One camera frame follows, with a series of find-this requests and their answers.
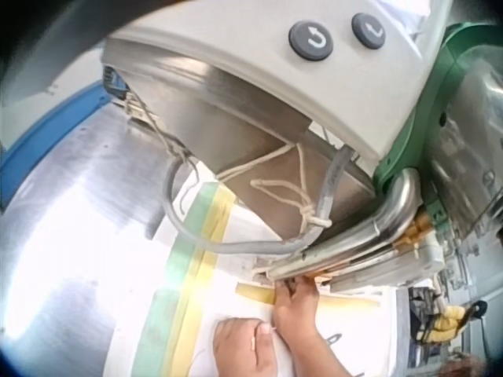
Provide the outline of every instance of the hand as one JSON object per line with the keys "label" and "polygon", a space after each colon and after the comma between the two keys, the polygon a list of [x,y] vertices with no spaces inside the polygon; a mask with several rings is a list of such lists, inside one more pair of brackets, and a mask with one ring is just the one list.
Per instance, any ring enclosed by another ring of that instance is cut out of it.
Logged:
{"label": "hand", "polygon": [[276,282],[274,324],[290,350],[319,338],[315,324],[319,296],[314,279],[305,276],[296,277],[290,287]]}
{"label": "hand", "polygon": [[269,324],[232,318],[218,323],[213,354],[219,377],[276,377],[277,365]]}

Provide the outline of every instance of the gray cable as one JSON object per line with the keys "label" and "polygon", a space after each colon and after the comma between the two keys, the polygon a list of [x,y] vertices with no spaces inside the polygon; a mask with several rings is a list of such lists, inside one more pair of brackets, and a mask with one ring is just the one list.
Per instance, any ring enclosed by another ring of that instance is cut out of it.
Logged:
{"label": "gray cable", "polygon": [[[353,149],[344,145],[334,156],[332,162],[327,169],[325,181],[321,189],[320,199],[316,206],[315,215],[317,218],[328,219],[330,210],[333,205],[333,197],[336,194],[337,187],[346,165],[351,161]],[[309,247],[321,234],[323,228],[316,225],[308,225],[306,232],[292,238],[282,241],[252,241],[252,242],[231,242],[231,243],[216,243],[200,237],[197,234],[189,231],[178,218],[173,208],[173,184],[174,178],[183,164],[181,157],[174,158],[173,162],[167,169],[166,179],[164,181],[164,198],[163,207],[167,218],[171,221],[174,227],[187,240],[195,243],[198,247],[205,250],[213,251],[217,254],[271,254],[282,255],[300,252]]]}

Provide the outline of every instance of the round button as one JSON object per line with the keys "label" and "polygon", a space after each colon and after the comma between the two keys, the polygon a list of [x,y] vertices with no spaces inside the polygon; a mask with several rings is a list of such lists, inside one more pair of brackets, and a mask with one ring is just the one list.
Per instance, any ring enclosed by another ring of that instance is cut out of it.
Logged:
{"label": "round button", "polygon": [[333,51],[329,31],[317,22],[299,21],[292,26],[288,40],[293,50],[306,60],[326,59]]}
{"label": "round button", "polygon": [[386,31],[374,16],[358,13],[351,21],[353,32],[358,41],[370,49],[380,49],[386,41]]}

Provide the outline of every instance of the blue edge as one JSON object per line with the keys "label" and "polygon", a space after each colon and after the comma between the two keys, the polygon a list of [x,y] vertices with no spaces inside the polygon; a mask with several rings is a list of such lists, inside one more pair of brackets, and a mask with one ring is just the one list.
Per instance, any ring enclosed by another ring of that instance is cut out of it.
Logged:
{"label": "blue edge", "polygon": [[7,151],[0,165],[0,210],[7,208],[24,179],[71,130],[110,101],[101,80],[61,102]]}

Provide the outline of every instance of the silver metal pipe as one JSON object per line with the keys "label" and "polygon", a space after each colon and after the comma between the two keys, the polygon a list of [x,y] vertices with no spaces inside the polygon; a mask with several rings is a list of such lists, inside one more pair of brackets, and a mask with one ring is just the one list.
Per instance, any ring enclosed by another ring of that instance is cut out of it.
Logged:
{"label": "silver metal pipe", "polygon": [[335,264],[396,241],[414,219],[421,203],[419,174],[414,169],[404,169],[373,216],[302,254],[273,263],[267,276],[278,280],[306,273],[330,273]]}

